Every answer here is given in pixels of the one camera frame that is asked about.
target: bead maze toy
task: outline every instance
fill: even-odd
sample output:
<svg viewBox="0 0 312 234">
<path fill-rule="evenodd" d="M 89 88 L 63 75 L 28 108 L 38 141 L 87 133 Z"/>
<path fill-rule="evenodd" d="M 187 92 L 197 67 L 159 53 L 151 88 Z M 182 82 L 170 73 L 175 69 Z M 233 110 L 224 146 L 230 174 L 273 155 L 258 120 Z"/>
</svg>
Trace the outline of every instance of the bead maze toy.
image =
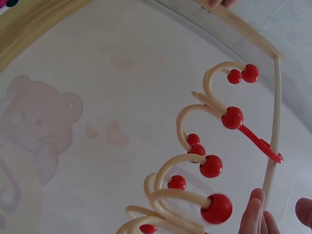
<svg viewBox="0 0 312 234">
<path fill-rule="evenodd" d="M 154 211 L 140 206 L 128 206 L 126 212 L 132 220 L 122 225 L 116 234 L 136 234 L 138 230 L 144 234 L 153 234 L 157 231 L 158 227 L 162 227 L 174 234 L 207 234 L 204 231 L 204 226 L 189 219 L 184 214 L 178 213 L 173 207 L 169 206 L 166 202 L 168 198 L 180 199 L 200 206 L 201 216 L 208 225 L 221 224 L 230 218 L 233 207 L 227 196 L 223 194 L 212 194 L 207 198 L 202 197 L 185 191 L 186 180 L 182 176 L 174 175 L 171 178 L 166 176 L 173 166 L 185 161 L 198 163 L 201 174 L 206 178 L 216 178 L 222 172 L 222 160 L 216 155 L 206 155 L 204 147 L 200 145 L 199 136 L 196 134 L 186 134 L 182 130 L 185 117 L 192 111 L 207 112 L 220 120 L 227 129 L 239 130 L 268 156 L 268 165 L 263 182 L 263 190 L 265 192 L 264 210 L 268 206 L 276 164 L 282 163 L 284 160 L 283 156 L 278 152 L 281 107 L 281 54 L 265 38 L 229 9 L 223 6 L 212 9 L 206 0 L 196 0 L 196 2 L 210 13 L 217 15 L 229 23 L 274 60 L 275 91 L 271 143 L 269 144 L 265 140 L 259 139 L 249 130 L 243 124 L 244 116 L 242 111 L 237 107 L 226 107 L 214 97 L 211 88 L 212 79 L 217 72 L 227 74 L 228 81 L 231 84 L 239 84 L 242 80 L 247 83 L 254 83 L 260 75 L 258 68 L 252 64 L 244 65 L 231 61 L 216 65 L 208 70 L 204 76 L 204 94 L 192 92 L 192 95 L 202 102 L 202 104 L 193 104 L 185 107 L 176 119 L 177 137 L 187 153 L 171 158 L 159 169 L 158 173 L 150 174 L 144 181 L 144 191 Z M 154 189 L 151 190 L 153 179 L 155 180 Z M 166 189 L 162 188 L 164 182 L 167 183 Z M 144 216 L 136 217 L 134 213 L 140 213 Z"/>
</svg>

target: pink heart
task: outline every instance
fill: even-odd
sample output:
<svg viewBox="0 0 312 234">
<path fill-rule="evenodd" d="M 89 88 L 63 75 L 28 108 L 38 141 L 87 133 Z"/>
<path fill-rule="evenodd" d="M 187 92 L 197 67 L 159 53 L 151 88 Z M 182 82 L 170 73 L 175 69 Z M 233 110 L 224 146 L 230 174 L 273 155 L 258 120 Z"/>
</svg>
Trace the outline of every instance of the pink heart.
<svg viewBox="0 0 312 234">
<path fill-rule="evenodd" d="M 95 139 L 98 138 L 99 132 L 97 130 L 94 130 L 90 126 L 86 127 L 86 135 L 89 139 Z"/>
<path fill-rule="evenodd" d="M 110 60 L 112 67 L 120 72 L 130 71 L 135 67 L 133 61 L 123 55 L 111 55 Z"/>
<path fill-rule="evenodd" d="M 125 148 L 130 143 L 129 136 L 121 130 L 118 121 L 112 121 L 106 127 L 106 141 L 118 148 Z"/>
</svg>

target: finger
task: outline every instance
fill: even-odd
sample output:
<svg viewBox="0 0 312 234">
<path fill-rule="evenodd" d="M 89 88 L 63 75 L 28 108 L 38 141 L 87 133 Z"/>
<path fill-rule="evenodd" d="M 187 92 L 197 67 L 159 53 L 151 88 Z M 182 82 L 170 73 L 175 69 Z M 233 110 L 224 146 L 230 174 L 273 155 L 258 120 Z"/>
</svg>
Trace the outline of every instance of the finger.
<svg viewBox="0 0 312 234">
<path fill-rule="evenodd" d="M 307 198 L 299 199 L 296 203 L 295 211 L 299 221 L 312 228 L 312 200 Z"/>
<path fill-rule="evenodd" d="M 261 201 L 258 198 L 251 199 L 240 222 L 238 234 L 256 234 L 261 211 Z"/>
<path fill-rule="evenodd" d="M 276 224 L 276 221 L 275 221 L 273 215 L 268 211 L 263 212 L 263 215 L 264 215 L 265 222 L 267 223 L 268 233 L 280 234 L 278 226 Z"/>
<path fill-rule="evenodd" d="M 258 198 L 263 206 L 263 203 L 264 203 L 264 197 L 265 197 L 265 194 L 263 192 L 262 189 L 254 189 L 252 191 L 252 193 L 250 194 L 250 199 L 253 199 L 253 198 Z M 258 223 L 258 232 L 260 233 L 260 230 L 261 230 L 261 224 L 263 223 L 262 221 L 262 215 L 260 216 L 260 219 L 259 219 L 259 223 Z"/>
<path fill-rule="evenodd" d="M 222 0 L 209 0 L 209 5 L 212 8 L 216 8 L 217 6 L 219 6 L 221 4 Z"/>
<path fill-rule="evenodd" d="M 258 198 L 260 202 L 263 204 L 264 202 L 264 192 L 262 189 L 254 189 L 252 193 L 250 194 L 249 200 L 253 198 Z"/>
<path fill-rule="evenodd" d="M 222 5 L 224 5 L 225 7 L 231 7 L 235 2 L 237 2 L 236 0 L 225 0 Z"/>
<path fill-rule="evenodd" d="M 268 226 L 267 226 L 267 223 L 265 222 L 265 218 L 264 218 L 264 215 L 262 213 L 262 216 L 261 216 L 261 231 L 260 231 L 260 234 L 268 234 L 269 231 L 268 231 Z"/>
</svg>

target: red bead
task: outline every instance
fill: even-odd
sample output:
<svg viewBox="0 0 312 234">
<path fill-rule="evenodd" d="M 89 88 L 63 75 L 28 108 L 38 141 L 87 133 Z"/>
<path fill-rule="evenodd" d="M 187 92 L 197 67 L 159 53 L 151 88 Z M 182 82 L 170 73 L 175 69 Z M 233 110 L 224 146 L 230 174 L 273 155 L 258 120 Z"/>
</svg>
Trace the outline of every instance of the red bead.
<svg viewBox="0 0 312 234">
<path fill-rule="evenodd" d="M 222 194 L 213 194 L 208 197 L 211 205 L 208 209 L 201 208 L 201 216 L 210 224 L 220 224 L 228 220 L 233 211 L 231 201 Z"/>
<path fill-rule="evenodd" d="M 0 0 L 0 9 L 6 5 L 7 0 Z"/>
<path fill-rule="evenodd" d="M 258 80 L 260 72 L 258 68 L 252 64 L 248 64 L 246 69 L 242 71 L 242 77 L 247 83 L 255 83 Z"/>
<path fill-rule="evenodd" d="M 205 156 L 206 150 L 201 145 L 193 145 L 192 149 L 187 153 Z"/>
<path fill-rule="evenodd" d="M 230 106 L 227 110 L 227 114 L 221 118 L 224 127 L 228 129 L 238 129 L 244 122 L 242 111 L 233 106 Z"/>
<path fill-rule="evenodd" d="M 171 177 L 171 181 L 167 186 L 169 189 L 179 189 L 184 191 L 186 188 L 186 181 L 182 176 L 174 175 Z"/>
<path fill-rule="evenodd" d="M 207 178 L 218 177 L 223 169 L 222 160 L 216 155 L 206 156 L 207 162 L 199 166 L 199 170 L 203 176 Z"/>
<path fill-rule="evenodd" d="M 144 234 L 153 234 L 157 231 L 157 227 L 149 224 L 144 224 L 140 226 L 140 230 Z"/>
<path fill-rule="evenodd" d="M 187 143 L 189 143 L 191 146 L 193 145 L 199 145 L 200 144 L 200 139 L 199 136 L 197 136 L 194 133 L 191 133 L 188 135 L 188 137 L 186 138 Z"/>
<path fill-rule="evenodd" d="M 228 81 L 231 84 L 239 84 L 242 81 L 242 74 L 239 70 L 233 69 L 228 74 Z"/>
</svg>

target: bear ear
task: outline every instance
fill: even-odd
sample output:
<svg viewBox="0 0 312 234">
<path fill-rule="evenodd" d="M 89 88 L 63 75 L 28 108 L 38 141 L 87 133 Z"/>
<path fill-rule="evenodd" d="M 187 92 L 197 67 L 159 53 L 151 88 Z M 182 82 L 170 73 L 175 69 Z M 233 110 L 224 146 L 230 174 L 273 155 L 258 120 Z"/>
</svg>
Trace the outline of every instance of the bear ear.
<svg viewBox="0 0 312 234">
<path fill-rule="evenodd" d="M 30 82 L 30 79 L 27 76 L 18 76 L 14 80 L 12 80 L 6 92 L 8 93 L 12 89 L 17 88 L 21 85 L 25 85 L 28 82 Z"/>
<path fill-rule="evenodd" d="M 65 92 L 61 94 L 62 103 L 66 105 L 66 114 L 64 118 L 71 125 L 75 123 L 81 116 L 83 103 L 76 94 Z"/>
</svg>

